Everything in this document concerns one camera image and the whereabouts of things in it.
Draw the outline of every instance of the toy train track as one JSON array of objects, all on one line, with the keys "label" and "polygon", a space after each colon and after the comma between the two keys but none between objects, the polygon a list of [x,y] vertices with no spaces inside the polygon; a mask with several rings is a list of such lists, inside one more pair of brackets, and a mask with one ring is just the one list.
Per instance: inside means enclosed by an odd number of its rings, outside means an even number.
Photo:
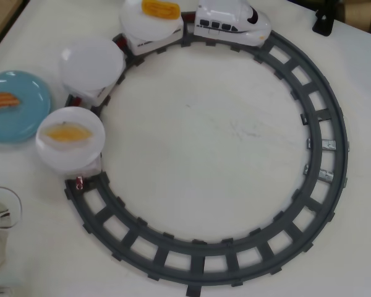
[{"label": "toy train track", "polygon": [[[271,225],[264,229],[257,229],[241,239],[223,239],[218,243],[206,243],[200,240],[183,241],[175,236],[160,233],[148,226],[142,218],[133,216],[125,203],[115,195],[109,187],[109,178],[105,172],[91,178],[84,179],[82,190],[77,189],[76,180],[66,181],[66,196],[70,199],[84,222],[84,228],[88,233],[98,238],[113,254],[117,260],[124,260],[134,267],[145,272],[148,277],[159,280],[165,279],[172,282],[188,285],[187,296],[200,296],[202,286],[231,285],[239,286],[244,281],[260,277],[265,274],[275,274],[281,271],[284,264],[302,252],[307,252],[312,246],[314,239],[322,231],[325,225],[334,217],[334,209],[338,203],[343,188],[346,186],[346,168],[348,164],[349,144],[343,120],[343,114],[335,95],[323,74],[315,64],[296,46],[287,41],[281,35],[272,32],[261,48],[250,47],[230,43],[227,41],[210,40],[198,37],[187,32],[187,24],[194,21],[195,13],[182,14],[184,19],[184,37],[168,46],[189,46],[194,42],[204,42],[207,46],[215,46],[217,43],[228,45],[233,51],[246,51],[259,63],[266,63],[275,70],[275,76],[285,80],[291,87],[291,95],[299,100],[304,113],[301,115],[303,125],[308,125],[310,139],[306,139],[308,148],[311,149],[311,158],[305,167],[306,175],[304,184],[295,191],[292,196],[292,204],[283,212],[273,218]],[[144,57],[157,52],[164,53],[168,46],[141,56],[134,56],[126,45],[126,40],[120,34],[114,40],[127,55],[127,68],[117,82],[120,84],[125,79],[125,73],[132,66],[138,66],[144,61]],[[289,61],[283,64],[270,54],[276,46],[284,51]],[[292,70],[301,67],[310,77],[311,82],[302,85],[294,76]],[[309,94],[319,91],[327,106],[324,110],[315,110],[309,98]],[[67,105],[75,100],[69,97]],[[92,111],[98,116],[104,105],[109,102],[109,97],[101,106],[93,107]],[[331,120],[335,139],[322,140],[320,121]],[[324,150],[335,151],[335,173],[330,173],[320,168],[322,153]],[[310,196],[317,180],[330,183],[330,189],[323,203],[313,200]],[[106,206],[97,214],[93,214],[85,201],[84,194],[92,189],[97,189]],[[314,220],[305,231],[301,231],[293,223],[301,210],[307,207],[315,213]],[[103,227],[112,216],[120,219],[129,228],[125,237],[119,241]],[[292,239],[292,244],[281,252],[274,254],[268,240],[285,231]],[[153,260],[142,257],[131,250],[133,243],[138,237],[158,246]],[[240,268],[237,253],[248,249],[257,248],[262,261],[250,267]],[[191,256],[190,270],[183,271],[165,266],[168,253],[178,252]],[[205,257],[225,256],[227,270],[224,272],[204,272]]]}]

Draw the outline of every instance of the table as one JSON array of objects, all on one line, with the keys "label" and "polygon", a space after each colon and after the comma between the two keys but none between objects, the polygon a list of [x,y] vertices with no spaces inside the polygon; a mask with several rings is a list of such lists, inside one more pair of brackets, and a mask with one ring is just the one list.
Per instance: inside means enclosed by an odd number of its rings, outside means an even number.
[{"label": "table", "polygon": [[[77,37],[118,34],[120,4],[32,0],[0,45],[0,71],[40,76],[54,108],[64,106],[61,49]],[[179,4],[192,11],[197,1]],[[274,276],[238,288],[203,288],[202,296],[371,296],[371,35],[335,22],[331,36],[322,37],[311,30],[313,12],[303,7],[280,0],[253,5],[330,82],[351,143],[349,180],[334,220],[308,253]],[[170,49],[131,70],[114,91],[103,112],[104,169],[130,211],[158,230],[208,241],[240,236],[269,223],[302,182],[308,153],[300,112],[270,70],[244,53],[202,45]],[[87,235],[63,180],[38,159],[33,140],[0,145],[0,185],[23,202],[0,285],[19,284],[30,297],[185,295],[186,286],[148,279]],[[278,238],[273,248],[286,240]],[[143,243],[140,249],[151,252]],[[222,269],[222,259],[207,262]],[[185,269],[187,263],[170,261]]]}]

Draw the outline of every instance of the black object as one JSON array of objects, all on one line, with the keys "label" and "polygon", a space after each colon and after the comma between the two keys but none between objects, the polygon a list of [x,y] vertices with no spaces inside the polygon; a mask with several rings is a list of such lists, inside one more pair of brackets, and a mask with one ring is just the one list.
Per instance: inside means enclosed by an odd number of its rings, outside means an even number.
[{"label": "black object", "polygon": [[327,0],[326,4],[316,12],[317,21],[312,30],[323,36],[329,36],[333,31],[335,10],[338,0]]},{"label": "black object", "polygon": [[[191,24],[194,19],[191,14],[183,13],[182,17],[186,24]],[[126,42],[122,34],[114,38],[114,42],[126,51]],[[348,164],[348,139],[343,120],[343,114],[334,93],[323,74],[317,69],[315,64],[296,46],[287,41],[281,35],[272,31],[270,37],[261,48],[240,45],[227,41],[211,40],[204,37],[195,36],[184,32],[181,40],[171,43],[156,51],[152,51],[140,56],[128,56],[127,67],[123,74],[131,67],[139,65],[144,58],[152,53],[164,53],[166,48],[172,45],[189,46],[193,42],[204,42],[214,46],[216,43],[230,46],[233,51],[246,51],[250,53],[259,63],[266,63],[275,70],[275,76],[284,79],[291,87],[291,95],[295,100],[299,100],[304,114],[302,123],[307,125],[311,138],[311,158],[309,169],[306,173],[304,184],[295,191],[292,196],[292,204],[283,212],[273,218],[271,225],[264,229],[257,229],[241,239],[224,239],[218,243],[206,243],[199,240],[192,242],[176,239],[173,235],[161,233],[150,228],[146,221],[133,216],[127,209],[120,197],[116,196],[109,187],[109,178],[105,172],[91,178],[84,179],[84,188],[78,190],[76,181],[69,179],[66,181],[66,196],[71,200],[84,222],[83,227],[88,233],[93,234],[111,252],[115,259],[124,260],[130,265],[145,272],[149,278],[154,280],[165,279],[172,282],[188,285],[187,296],[199,297],[202,286],[231,285],[240,286],[244,281],[260,277],[265,274],[276,274],[281,271],[284,264],[302,252],[307,252],[312,246],[314,239],[318,236],[325,225],[334,216],[334,209],[339,197],[345,187],[346,168]],[[270,54],[271,49],[276,46],[284,51],[290,60],[283,64]],[[302,85],[292,70],[301,67],[310,77],[311,83]],[[318,90],[327,106],[326,110],[316,111],[313,107],[309,94]],[[322,203],[313,200],[310,195],[317,183],[320,165],[322,162],[322,134],[320,131],[319,120],[328,119],[333,126],[336,141],[335,168],[330,189]],[[104,200],[106,206],[96,215],[90,210],[85,201],[84,194],[87,191],[96,189]],[[315,213],[314,220],[305,231],[301,231],[293,223],[294,219],[300,214],[301,210],[307,207]],[[126,227],[128,233],[122,241],[116,239],[103,226],[104,222],[112,216],[117,217]],[[279,234],[286,232],[292,239],[292,244],[281,252],[275,254],[268,243],[268,240]],[[131,246],[138,237],[158,246],[158,250],[153,260],[147,259],[131,250]],[[237,260],[237,253],[248,249],[257,248],[262,261],[246,268],[240,268]],[[191,256],[190,270],[183,271],[165,266],[165,261],[169,252],[178,252]],[[209,256],[225,256],[228,269],[225,272],[204,272],[205,258]]]},{"label": "black object", "polygon": [[323,36],[329,36],[333,31],[338,0],[288,0],[310,10],[316,11],[317,20],[312,30]]}]

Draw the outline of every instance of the train car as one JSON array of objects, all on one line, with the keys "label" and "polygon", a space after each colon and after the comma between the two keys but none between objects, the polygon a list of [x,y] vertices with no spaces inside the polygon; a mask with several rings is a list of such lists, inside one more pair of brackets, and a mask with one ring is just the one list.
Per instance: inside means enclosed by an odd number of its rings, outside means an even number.
[{"label": "train car", "polygon": [[194,34],[249,46],[261,46],[271,33],[268,17],[247,0],[200,0]]}]

